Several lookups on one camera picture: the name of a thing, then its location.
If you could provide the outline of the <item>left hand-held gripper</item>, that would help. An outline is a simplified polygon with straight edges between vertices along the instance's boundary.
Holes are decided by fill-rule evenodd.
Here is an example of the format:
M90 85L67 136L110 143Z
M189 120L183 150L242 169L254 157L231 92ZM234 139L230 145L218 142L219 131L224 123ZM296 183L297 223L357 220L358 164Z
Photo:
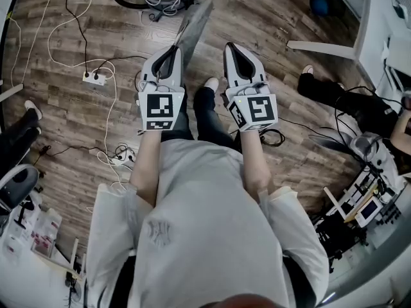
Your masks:
M138 86L143 130L173 130L185 93L181 50L172 45L148 58Z

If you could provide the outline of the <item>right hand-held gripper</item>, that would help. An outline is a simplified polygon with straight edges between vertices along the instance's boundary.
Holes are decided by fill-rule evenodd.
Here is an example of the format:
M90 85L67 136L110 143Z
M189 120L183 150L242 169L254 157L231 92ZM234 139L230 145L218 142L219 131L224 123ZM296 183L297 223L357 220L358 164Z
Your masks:
M225 78L231 87L225 91L227 109L238 130L260 131L276 124L276 96L265 81L267 77L259 59L243 46L228 42L223 52L223 64Z

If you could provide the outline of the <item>person's left forearm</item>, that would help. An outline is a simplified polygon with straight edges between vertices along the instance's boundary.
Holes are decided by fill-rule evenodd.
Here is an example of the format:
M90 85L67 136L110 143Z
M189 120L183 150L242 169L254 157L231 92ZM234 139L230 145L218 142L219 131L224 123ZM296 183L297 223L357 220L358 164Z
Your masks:
M152 207L157 199L160 150L161 131L144 132L129 180L136 194Z

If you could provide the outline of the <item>person's right forearm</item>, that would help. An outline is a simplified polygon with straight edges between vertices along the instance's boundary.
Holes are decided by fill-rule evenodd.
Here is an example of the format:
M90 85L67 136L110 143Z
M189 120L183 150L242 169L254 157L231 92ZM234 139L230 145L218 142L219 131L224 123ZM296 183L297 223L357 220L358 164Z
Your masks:
M259 203L258 194L272 185L272 174L257 130L240 133L246 191Z

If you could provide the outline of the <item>person's black trousers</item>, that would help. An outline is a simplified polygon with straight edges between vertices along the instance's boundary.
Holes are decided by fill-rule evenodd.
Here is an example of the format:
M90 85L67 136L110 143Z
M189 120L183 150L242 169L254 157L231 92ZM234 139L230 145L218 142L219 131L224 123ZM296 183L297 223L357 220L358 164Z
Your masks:
M185 94L176 124L173 130L162 132L161 142L174 139L184 139L189 141L194 139L191 130L189 129L187 98L188 95ZM193 110L197 119L198 140L237 150L234 139L224 129L218 114L214 111L214 99L215 93L210 87L200 87L194 95Z

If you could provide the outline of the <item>white desk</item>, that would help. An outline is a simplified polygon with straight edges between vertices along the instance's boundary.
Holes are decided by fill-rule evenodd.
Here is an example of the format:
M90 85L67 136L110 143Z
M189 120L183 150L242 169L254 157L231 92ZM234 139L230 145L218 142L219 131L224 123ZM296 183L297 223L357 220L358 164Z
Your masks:
M354 46L290 40L287 47L354 60L379 93L395 92L385 73L389 38L410 39L406 20L394 11L395 0L364 0L362 18Z

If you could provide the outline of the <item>blue ball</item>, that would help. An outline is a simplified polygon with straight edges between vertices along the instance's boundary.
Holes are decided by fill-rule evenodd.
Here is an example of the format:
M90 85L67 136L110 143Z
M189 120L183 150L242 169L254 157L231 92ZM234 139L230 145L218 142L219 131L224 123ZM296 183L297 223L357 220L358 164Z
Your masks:
M310 0L310 9L313 15L320 17L342 17L346 6L341 0Z

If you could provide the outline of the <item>grey plastic device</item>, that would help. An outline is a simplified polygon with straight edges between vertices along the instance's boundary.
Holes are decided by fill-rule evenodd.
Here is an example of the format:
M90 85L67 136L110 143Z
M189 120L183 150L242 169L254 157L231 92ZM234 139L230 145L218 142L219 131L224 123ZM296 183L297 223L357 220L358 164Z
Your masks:
M351 137L344 132L321 128L317 133L309 135L309 138L324 148L359 158L360 162L382 178L388 188L395 193L401 190L403 179L398 174L393 155L380 136L365 132Z

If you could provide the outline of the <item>person's white shirt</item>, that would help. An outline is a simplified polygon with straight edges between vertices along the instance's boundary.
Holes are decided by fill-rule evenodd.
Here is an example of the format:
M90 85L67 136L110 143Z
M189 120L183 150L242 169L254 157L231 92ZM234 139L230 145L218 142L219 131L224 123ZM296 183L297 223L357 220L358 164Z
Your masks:
M86 276L90 308L200 308L240 294L284 308L323 299L329 262L289 187L252 198L232 149L176 139L161 145L157 203L101 184Z

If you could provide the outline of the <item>white cardboard box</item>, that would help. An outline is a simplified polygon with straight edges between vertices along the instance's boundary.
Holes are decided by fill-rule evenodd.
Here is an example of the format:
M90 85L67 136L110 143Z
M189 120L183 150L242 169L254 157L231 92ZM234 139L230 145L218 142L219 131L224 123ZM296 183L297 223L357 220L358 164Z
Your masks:
M393 89L411 92L411 40L389 38L385 73Z

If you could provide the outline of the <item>grey office chair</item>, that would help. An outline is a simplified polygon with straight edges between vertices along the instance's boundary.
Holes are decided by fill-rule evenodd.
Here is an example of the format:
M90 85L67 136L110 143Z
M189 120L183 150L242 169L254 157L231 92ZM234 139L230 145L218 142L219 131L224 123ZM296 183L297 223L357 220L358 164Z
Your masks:
M31 164L19 164L0 179L0 216L6 216L31 193L39 180Z

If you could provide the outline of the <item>equipment rack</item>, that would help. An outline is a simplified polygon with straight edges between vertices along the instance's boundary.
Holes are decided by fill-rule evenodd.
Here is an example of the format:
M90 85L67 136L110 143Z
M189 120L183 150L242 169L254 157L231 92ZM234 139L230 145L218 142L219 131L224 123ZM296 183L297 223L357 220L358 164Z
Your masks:
M386 177L369 168L358 173L340 198L327 187L324 192L332 206L323 206L312 221L330 262L341 259L356 244L367 246L369 225L383 225L401 215L394 206L399 193Z

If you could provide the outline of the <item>white red label box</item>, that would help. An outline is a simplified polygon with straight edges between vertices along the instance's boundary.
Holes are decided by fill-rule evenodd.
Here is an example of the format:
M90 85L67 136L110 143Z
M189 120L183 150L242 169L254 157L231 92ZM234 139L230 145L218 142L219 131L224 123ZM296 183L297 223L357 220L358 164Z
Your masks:
M62 217L55 209L41 211L31 233L33 239L31 250L50 258L61 223Z

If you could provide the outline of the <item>small black desk fan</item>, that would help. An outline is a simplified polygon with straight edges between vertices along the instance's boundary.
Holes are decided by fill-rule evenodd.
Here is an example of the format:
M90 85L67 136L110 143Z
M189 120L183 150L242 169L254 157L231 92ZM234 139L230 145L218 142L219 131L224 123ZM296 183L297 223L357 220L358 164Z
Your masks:
M71 308L72 303L79 303L82 298L81 284L73 277L70 272L66 273L65 286L68 288L68 296L66 298L66 307Z

